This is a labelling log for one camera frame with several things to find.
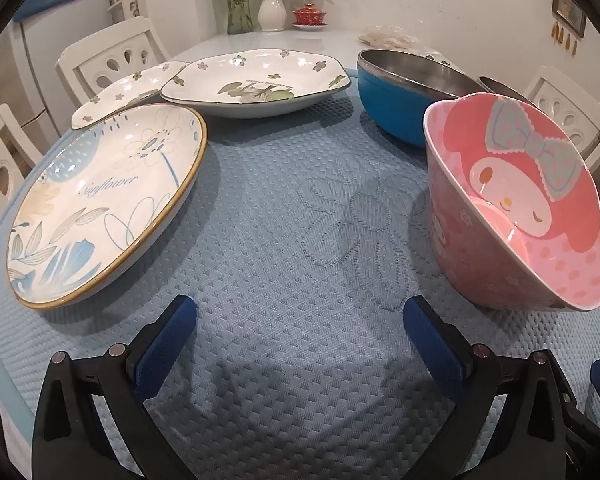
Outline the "pink cartoon melamine bowl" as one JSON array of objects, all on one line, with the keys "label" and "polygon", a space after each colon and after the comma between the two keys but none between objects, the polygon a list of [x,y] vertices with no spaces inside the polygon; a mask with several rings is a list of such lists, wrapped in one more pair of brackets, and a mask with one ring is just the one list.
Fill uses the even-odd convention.
[{"label": "pink cartoon melamine bowl", "polygon": [[422,118],[430,240],[451,285],[478,307],[600,307],[600,198],[562,129],[493,93]]}]

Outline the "round sunflower plate gold rim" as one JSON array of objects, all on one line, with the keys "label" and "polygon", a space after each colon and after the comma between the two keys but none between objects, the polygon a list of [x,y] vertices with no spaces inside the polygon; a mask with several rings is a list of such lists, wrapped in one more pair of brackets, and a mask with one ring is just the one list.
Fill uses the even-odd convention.
[{"label": "round sunflower plate gold rim", "polygon": [[34,310],[74,304],[128,270],[189,196],[207,126],[196,110],[145,104],[76,132],[28,186],[6,270]]}]

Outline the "magenta steel bowl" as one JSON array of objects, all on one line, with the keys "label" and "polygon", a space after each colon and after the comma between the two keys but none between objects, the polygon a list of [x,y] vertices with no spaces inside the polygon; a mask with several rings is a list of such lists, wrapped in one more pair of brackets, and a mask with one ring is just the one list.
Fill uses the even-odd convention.
[{"label": "magenta steel bowl", "polygon": [[487,76],[479,76],[478,83],[490,92],[498,94],[499,96],[507,96],[508,98],[516,99],[520,102],[525,102],[529,105],[533,105],[533,102],[523,96],[520,92],[510,88],[507,84],[503,84],[501,81],[492,79]]}]

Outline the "small green-rimmed forest plate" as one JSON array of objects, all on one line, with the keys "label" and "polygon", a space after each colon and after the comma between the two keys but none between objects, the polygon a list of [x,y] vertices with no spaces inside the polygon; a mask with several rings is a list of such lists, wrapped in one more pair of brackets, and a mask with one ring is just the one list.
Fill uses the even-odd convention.
[{"label": "small green-rimmed forest plate", "polygon": [[156,96],[186,65],[182,61],[165,62],[113,82],[73,113],[71,129],[84,129],[120,110]]}]

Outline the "blue steel bowl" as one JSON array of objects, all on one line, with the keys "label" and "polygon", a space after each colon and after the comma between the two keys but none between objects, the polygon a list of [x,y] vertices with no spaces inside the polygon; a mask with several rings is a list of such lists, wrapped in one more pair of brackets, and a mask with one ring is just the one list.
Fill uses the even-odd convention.
[{"label": "blue steel bowl", "polygon": [[358,54],[358,94],[368,117],[390,136],[416,148],[426,146],[426,108],[486,87],[442,62],[385,49]]}]

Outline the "large green-rimmed forest plate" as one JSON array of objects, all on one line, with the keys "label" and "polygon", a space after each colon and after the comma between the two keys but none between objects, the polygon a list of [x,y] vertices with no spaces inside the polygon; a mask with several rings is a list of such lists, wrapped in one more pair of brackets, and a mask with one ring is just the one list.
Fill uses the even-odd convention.
[{"label": "large green-rimmed forest plate", "polygon": [[257,119],[304,110],[349,88],[336,58],[288,49],[254,49],[189,63],[160,90],[201,114]]}]

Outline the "white chair far right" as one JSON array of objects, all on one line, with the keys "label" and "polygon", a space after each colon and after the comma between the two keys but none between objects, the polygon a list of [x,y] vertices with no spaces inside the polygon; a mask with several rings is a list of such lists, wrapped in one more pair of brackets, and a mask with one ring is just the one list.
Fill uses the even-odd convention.
[{"label": "white chair far right", "polygon": [[600,102],[560,70],[545,65],[524,96],[564,130],[594,172],[600,166]]}]

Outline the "blue waffle table mat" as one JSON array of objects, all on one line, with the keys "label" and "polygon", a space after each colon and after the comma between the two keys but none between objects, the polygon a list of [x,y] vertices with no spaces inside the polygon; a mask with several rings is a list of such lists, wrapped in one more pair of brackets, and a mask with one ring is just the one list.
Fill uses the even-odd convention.
[{"label": "blue waffle table mat", "polygon": [[414,295],[502,356],[552,350],[600,424],[600,308],[490,311],[460,296],[430,245],[424,155],[382,134],[355,94],[264,122],[210,119],[208,137],[170,226],[79,304],[18,304],[5,211],[0,401],[19,443],[53,353],[100,356],[179,294],[196,301],[196,332],[146,406],[201,479],[401,478],[452,408],[405,335]]}]

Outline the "white chair far left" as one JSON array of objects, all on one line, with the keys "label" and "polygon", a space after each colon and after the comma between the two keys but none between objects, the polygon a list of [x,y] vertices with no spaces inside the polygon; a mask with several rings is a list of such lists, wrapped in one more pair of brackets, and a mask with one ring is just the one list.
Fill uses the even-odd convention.
[{"label": "white chair far left", "polygon": [[150,18],[108,26],[61,52],[56,73],[77,107],[117,80],[166,62],[170,54]]}]

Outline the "white refrigerator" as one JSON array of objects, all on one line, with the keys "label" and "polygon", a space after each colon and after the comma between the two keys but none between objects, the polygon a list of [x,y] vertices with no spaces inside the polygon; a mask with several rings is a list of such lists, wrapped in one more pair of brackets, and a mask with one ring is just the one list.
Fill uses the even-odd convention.
[{"label": "white refrigerator", "polygon": [[0,36],[0,103],[39,151],[70,128],[76,110],[56,73],[66,47],[112,24],[109,0],[74,0],[9,22]]}]

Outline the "lower small framed picture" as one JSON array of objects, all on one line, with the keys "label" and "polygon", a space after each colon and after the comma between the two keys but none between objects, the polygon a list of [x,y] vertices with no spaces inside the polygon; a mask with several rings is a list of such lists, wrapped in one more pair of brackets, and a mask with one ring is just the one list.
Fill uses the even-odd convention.
[{"label": "lower small framed picture", "polygon": [[553,0],[552,12],[560,18],[579,38],[583,38],[586,15],[574,0]]}]

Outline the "plastic snack bag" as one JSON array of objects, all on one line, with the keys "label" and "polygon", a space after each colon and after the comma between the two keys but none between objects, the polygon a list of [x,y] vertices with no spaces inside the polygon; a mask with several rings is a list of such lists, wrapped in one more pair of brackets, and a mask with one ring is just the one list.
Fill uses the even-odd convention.
[{"label": "plastic snack bag", "polygon": [[375,25],[358,35],[358,40],[374,49],[416,52],[422,44],[403,28],[394,25]]}]

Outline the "white ceramic flower vase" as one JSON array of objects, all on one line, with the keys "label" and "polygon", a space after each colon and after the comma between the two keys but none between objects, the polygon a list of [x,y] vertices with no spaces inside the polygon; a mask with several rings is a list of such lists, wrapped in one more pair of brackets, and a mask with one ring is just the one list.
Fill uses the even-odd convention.
[{"label": "white ceramic flower vase", "polygon": [[285,28],[287,11],[283,0],[262,0],[258,22],[262,32],[282,32]]}]

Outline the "red lidded teacup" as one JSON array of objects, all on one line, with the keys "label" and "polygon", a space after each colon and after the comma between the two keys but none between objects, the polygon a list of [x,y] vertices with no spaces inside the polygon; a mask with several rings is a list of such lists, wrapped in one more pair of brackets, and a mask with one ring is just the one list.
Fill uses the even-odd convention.
[{"label": "red lidded teacup", "polygon": [[292,11],[294,22],[292,26],[300,30],[319,30],[326,27],[326,13],[314,6],[313,3],[307,3],[301,8]]}]

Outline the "orange hanging wall ornament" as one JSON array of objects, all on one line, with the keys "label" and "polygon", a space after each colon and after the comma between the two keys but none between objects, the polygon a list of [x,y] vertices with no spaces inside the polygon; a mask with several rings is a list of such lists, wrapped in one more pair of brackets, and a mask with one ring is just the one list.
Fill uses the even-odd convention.
[{"label": "orange hanging wall ornament", "polygon": [[550,31],[550,36],[562,50],[568,52],[571,56],[575,56],[578,50],[578,38],[573,36],[568,28],[564,25],[555,22]]}]

